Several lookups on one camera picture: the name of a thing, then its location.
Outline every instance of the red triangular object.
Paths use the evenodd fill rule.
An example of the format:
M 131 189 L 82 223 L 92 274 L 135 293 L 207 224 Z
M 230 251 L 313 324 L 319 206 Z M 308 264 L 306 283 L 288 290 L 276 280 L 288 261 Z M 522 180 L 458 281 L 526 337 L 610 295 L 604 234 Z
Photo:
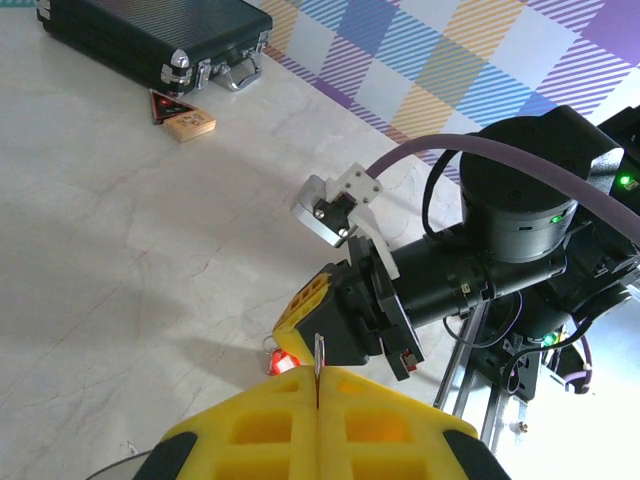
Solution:
M 180 102 L 157 90 L 149 90 L 151 96 L 151 112 L 153 124 L 160 125 L 171 117 L 196 110 L 196 107 L 188 103 Z

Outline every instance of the case handle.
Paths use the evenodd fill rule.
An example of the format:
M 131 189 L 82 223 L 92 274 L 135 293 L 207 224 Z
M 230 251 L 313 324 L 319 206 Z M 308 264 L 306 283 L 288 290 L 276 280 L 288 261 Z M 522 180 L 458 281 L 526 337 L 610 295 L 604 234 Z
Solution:
M 251 85 L 255 82 L 260 75 L 262 74 L 262 67 L 260 66 L 260 60 L 258 59 L 258 54 L 256 52 L 247 52 L 246 58 L 251 61 L 253 64 L 254 72 L 244 77 L 239 82 L 236 82 L 233 79 L 233 75 L 231 74 L 231 68 L 228 65 L 223 65 L 220 69 L 220 73 L 225 76 L 227 79 L 227 87 L 229 90 L 234 92 L 239 92 L 243 88 L 246 88 L 248 85 Z

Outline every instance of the carbon fiber case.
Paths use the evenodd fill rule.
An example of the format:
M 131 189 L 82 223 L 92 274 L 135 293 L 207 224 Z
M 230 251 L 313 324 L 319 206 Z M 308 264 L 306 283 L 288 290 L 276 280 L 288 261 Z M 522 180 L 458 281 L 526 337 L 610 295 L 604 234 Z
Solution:
M 231 90 L 260 76 L 272 18 L 242 0 L 37 0 L 53 36 L 143 85 L 174 96 L 223 75 Z M 231 68 L 251 62 L 242 80 Z

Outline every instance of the white floor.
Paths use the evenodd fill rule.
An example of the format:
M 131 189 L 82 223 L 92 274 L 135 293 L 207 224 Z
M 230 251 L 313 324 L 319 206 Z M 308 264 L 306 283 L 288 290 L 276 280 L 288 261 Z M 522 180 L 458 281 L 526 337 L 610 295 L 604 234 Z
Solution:
M 266 379 L 263 338 L 335 251 L 289 213 L 312 173 L 394 143 L 277 63 L 246 92 L 187 97 L 216 131 L 179 145 L 147 91 L 0 15 L 0 478 L 82 479 L 152 447 L 174 423 Z M 373 205 L 393 246 L 422 234 L 428 169 L 385 174 Z M 441 182 L 434 222 L 459 216 Z M 452 343 L 401 384 L 431 402 Z

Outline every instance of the black cable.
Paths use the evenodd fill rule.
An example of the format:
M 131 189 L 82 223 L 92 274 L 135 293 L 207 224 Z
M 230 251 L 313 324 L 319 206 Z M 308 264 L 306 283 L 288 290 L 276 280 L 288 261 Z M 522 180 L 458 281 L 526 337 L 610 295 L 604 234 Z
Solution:
M 436 188 L 436 183 L 442 176 L 444 169 L 447 167 L 449 162 L 458 154 L 455 150 L 445 150 L 438 161 L 433 165 L 431 171 L 429 172 L 429 176 L 427 177 L 427 184 L 424 187 L 424 193 L 422 195 L 422 226 L 424 227 L 424 231 L 427 233 L 429 238 L 435 240 L 439 243 L 447 243 L 447 244 L 462 244 L 462 240 L 455 237 L 445 237 L 442 233 L 435 232 L 431 225 L 429 225 L 429 205 L 431 204 L 431 199 L 433 198 L 433 191 Z
M 584 336 L 584 334 L 587 333 L 587 330 L 589 330 L 591 325 L 593 325 L 594 321 L 595 321 L 595 318 L 590 318 L 590 317 L 585 318 L 580 323 L 580 327 L 578 327 L 578 329 L 573 333 L 573 335 L 571 335 L 569 338 L 561 342 L 556 343 L 555 345 L 549 345 L 548 347 L 528 348 L 526 350 L 522 350 L 516 353 L 513 357 L 509 359 L 509 361 L 504 366 L 504 371 L 502 372 L 502 375 L 500 377 L 500 387 L 506 390 L 507 392 L 509 392 L 510 394 L 516 393 L 518 391 L 520 380 L 517 373 L 512 377 L 511 372 L 513 372 L 513 369 L 516 367 L 516 365 L 518 364 L 518 361 L 522 357 L 524 357 L 525 355 L 529 355 L 531 353 L 548 352 L 549 350 L 554 350 L 556 348 L 568 347 L 572 343 L 580 340 Z M 510 385 L 509 385 L 511 383 L 512 378 L 515 378 L 517 380 L 515 388 L 510 388 Z
M 507 320 L 506 322 L 504 322 L 502 324 L 502 326 L 500 327 L 500 330 L 498 330 L 498 332 L 496 333 L 496 336 L 493 339 L 487 340 L 487 341 L 482 342 L 482 343 L 467 342 L 465 339 L 463 339 L 459 335 L 456 335 L 453 332 L 453 330 L 451 330 L 451 327 L 447 323 L 447 317 L 442 319 L 442 323 L 444 324 L 444 328 L 447 331 L 447 333 L 449 335 L 451 335 L 457 342 L 460 342 L 463 345 L 466 345 L 467 347 L 471 347 L 471 348 L 488 348 L 488 347 L 492 347 L 493 345 L 498 343 L 500 340 L 502 340 L 507 335 L 507 333 L 509 333 L 509 330 L 511 330 L 511 328 L 513 328 L 513 326 L 518 321 L 518 318 L 520 317 L 520 312 L 522 312 L 522 294 L 520 292 L 515 292 L 515 295 L 517 295 L 517 297 L 519 299 L 518 303 L 517 303 L 518 309 L 516 310 L 516 314 L 513 315 L 513 318 L 511 318 L 511 320 Z M 512 316 L 512 312 L 514 310 L 513 307 L 515 307 L 515 305 L 516 305 L 516 302 L 514 301 L 512 307 L 511 307 L 511 311 L 509 312 L 509 316 L 507 318 Z

